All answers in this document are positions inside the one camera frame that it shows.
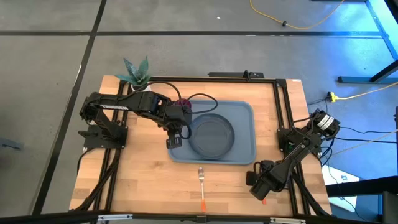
white sticker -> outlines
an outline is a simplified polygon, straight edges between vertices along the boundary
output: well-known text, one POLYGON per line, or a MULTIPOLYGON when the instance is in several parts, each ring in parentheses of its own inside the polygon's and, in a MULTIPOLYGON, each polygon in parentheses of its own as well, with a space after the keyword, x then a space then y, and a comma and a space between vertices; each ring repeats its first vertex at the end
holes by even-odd
POLYGON ((104 109, 128 110, 127 106, 100 105, 104 109))
POLYGON ((322 127, 322 125, 324 125, 328 119, 329 119, 329 115, 326 114, 326 115, 323 117, 323 119, 321 120, 321 122, 318 123, 318 127, 319 127, 319 128, 322 127))
POLYGON ((331 117, 329 118, 329 120, 325 123, 325 125, 323 125, 323 126, 321 127, 321 129, 322 129, 322 130, 325 130, 326 128, 328 128, 328 127, 330 126, 330 124, 331 124, 334 120, 335 120, 335 118, 331 116, 331 117))

concrete floor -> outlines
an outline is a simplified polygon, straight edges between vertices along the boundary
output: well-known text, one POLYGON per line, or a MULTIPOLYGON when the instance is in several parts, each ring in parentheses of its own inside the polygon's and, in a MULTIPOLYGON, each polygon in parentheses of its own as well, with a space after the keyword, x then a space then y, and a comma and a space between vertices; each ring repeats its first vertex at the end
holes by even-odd
MULTIPOLYGON (((318 21, 337 5, 304 0, 300 3, 254 0, 253 3, 259 10, 297 25, 318 21)), ((0 30, 91 30, 99 5, 100 0, 0 0, 0 30)), ((248 1, 115 0, 108 1, 99 30, 288 29, 255 14, 248 1)), ((314 30, 377 31, 377 27, 364 3, 348 2, 314 30)), ((87 40, 87 37, 0 37, 0 136, 25 144, 22 151, 0 148, 0 178, 6 183, 0 184, 0 217, 30 212, 87 40)), ((83 99, 98 91, 103 75, 126 72, 123 57, 138 63, 145 55, 149 57, 150 72, 157 76, 206 76, 208 72, 252 70, 263 72, 267 78, 299 78, 308 102, 325 97, 328 91, 349 96, 379 88, 379 85, 339 84, 336 78, 370 77, 393 61, 381 38, 97 37, 45 213, 68 209, 76 162, 83 145, 77 131, 86 129, 78 115, 83 99)), ((395 129, 392 115, 398 106, 392 96, 397 95, 398 89, 390 88, 329 104, 328 109, 342 126, 390 131, 395 129)), ((311 106, 310 111, 316 107, 325 105, 311 106)), ((371 139, 378 135, 342 130, 339 136, 371 139)), ((333 148, 339 151, 355 144, 358 142, 336 140, 333 148)), ((369 144, 332 157, 330 165, 364 179, 397 175, 396 148, 391 144, 369 144)), ((374 211, 367 203, 358 200, 362 213, 369 213, 368 209, 374 211)))

metal fork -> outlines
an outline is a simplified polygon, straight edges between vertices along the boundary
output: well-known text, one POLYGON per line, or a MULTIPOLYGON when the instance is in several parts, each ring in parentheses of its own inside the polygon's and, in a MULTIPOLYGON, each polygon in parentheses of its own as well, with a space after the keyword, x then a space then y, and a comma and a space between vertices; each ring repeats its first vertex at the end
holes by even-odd
POLYGON ((203 167, 199 167, 198 173, 199 173, 200 188, 201 188, 201 211, 206 212, 205 191, 203 190, 203 182, 205 181, 205 173, 203 171, 203 167))

wooden table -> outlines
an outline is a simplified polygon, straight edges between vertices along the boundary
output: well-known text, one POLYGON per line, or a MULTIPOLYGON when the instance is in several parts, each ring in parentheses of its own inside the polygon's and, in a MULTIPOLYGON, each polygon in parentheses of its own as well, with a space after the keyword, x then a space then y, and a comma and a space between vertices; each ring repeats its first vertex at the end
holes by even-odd
MULTIPOLYGON (((210 83, 173 82, 182 97, 203 92, 218 100, 240 100, 249 103, 254 110, 257 157, 279 160, 282 153, 277 143, 278 128, 274 92, 271 84, 260 83, 210 83)), ((106 75, 100 92, 116 94, 119 80, 106 75)), ((300 80, 287 80, 293 119, 308 117, 303 87, 300 80)), ((152 91, 177 99, 176 92, 167 85, 152 85, 152 91)), ((287 126, 285 108, 282 106, 287 126)), ((246 183, 246 171, 252 165, 231 166, 218 164, 187 164, 171 160, 165 147, 166 132, 144 118, 130 112, 126 147, 121 154, 119 170, 112 202, 112 212, 132 213, 201 213, 200 182, 198 168, 205 170, 205 198, 208 214, 222 215, 275 215, 291 216, 289 192, 270 192, 266 204, 255 199, 246 183)), ((104 150, 87 154, 81 161, 80 171, 73 191, 70 208, 79 206, 96 185, 100 175, 104 150)), ((305 183, 322 208, 331 212, 319 162, 313 156, 302 161, 305 183)), ((299 212, 302 200, 296 186, 299 212)), ((104 188, 101 208, 104 207, 107 186, 104 188)))

potted plant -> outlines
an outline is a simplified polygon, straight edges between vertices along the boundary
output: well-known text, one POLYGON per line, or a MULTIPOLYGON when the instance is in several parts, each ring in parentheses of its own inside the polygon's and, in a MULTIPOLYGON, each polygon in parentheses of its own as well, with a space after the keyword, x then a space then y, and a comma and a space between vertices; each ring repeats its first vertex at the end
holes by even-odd
MULTIPOLYGON (((129 62, 129 60, 125 58, 123 60, 124 64, 126 65, 127 71, 129 72, 129 75, 115 75, 116 77, 130 83, 131 89, 133 91, 142 88, 142 86, 148 83, 150 79, 150 75, 148 74, 148 55, 139 64, 138 69, 131 62, 129 62)), ((141 91, 150 91, 150 86, 147 86, 145 90, 141 91)))

